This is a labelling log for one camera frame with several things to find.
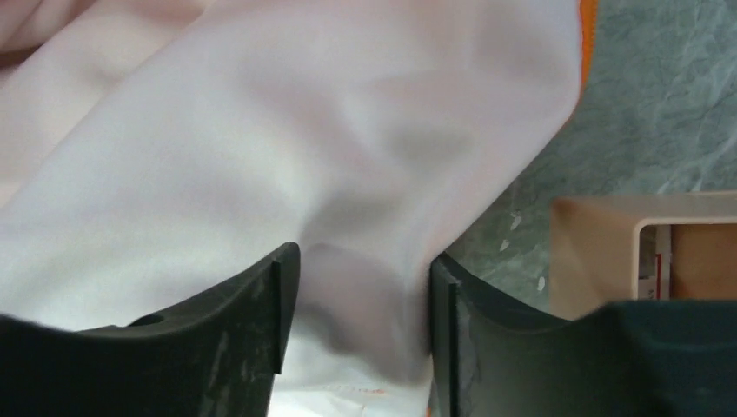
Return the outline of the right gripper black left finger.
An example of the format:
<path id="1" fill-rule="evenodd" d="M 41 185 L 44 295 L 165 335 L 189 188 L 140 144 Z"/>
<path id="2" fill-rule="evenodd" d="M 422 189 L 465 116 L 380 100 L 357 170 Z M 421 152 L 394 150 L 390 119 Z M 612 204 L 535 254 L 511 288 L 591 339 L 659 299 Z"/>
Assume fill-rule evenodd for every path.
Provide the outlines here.
<path id="1" fill-rule="evenodd" d="M 1 320 L 4 416 L 264 416 L 295 312 L 292 243 L 126 327 Z"/>

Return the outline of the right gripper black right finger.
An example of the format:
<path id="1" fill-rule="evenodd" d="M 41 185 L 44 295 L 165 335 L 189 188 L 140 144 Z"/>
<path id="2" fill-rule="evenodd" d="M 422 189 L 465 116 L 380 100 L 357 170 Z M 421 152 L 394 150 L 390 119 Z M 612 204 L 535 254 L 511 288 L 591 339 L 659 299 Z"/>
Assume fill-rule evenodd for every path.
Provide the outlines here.
<path id="1" fill-rule="evenodd" d="M 448 255 L 429 273 L 442 416 L 733 416 L 732 301 L 617 301 L 567 321 Z"/>

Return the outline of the orange jacket with pink lining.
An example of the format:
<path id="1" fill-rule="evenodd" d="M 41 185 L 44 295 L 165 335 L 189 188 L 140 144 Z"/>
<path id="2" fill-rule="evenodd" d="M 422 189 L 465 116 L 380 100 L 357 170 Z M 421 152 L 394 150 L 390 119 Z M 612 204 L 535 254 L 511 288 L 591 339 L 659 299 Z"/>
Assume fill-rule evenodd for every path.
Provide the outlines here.
<path id="1" fill-rule="evenodd" d="M 430 262 L 568 121 L 591 1 L 4 1 L 1 309 L 122 325 L 302 249 L 273 416 L 422 416 Z"/>

